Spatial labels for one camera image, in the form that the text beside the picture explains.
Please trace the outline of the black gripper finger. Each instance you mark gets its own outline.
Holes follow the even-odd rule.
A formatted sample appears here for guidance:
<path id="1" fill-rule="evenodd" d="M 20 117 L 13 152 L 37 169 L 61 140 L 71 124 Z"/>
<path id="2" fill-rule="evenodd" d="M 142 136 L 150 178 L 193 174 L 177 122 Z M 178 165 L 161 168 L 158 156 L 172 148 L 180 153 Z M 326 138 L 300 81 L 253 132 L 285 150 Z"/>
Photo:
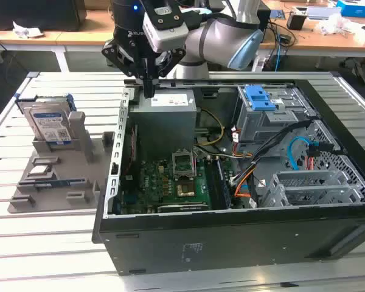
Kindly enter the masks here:
<path id="1" fill-rule="evenodd" d="M 105 43 L 102 54 L 126 76 L 135 77 L 137 83 L 142 86 L 144 97 L 150 97 L 150 79 L 148 78 L 147 65 L 140 56 L 139 46 L 134 40 L 129 40 L 126 49 L 117 40 L 109 40 Z"/>
<path id="2" fill-rule="evenodd" d="M 156 64 L 155 58 L 148 60 L 149 98 L 154 97 L 159 77 L 166 77 L 167 74 L 183 59 L 185 55 L 186 50 L 183 48 L 179 48 L 168 51 L 165 58 L 159 64 Z"/>

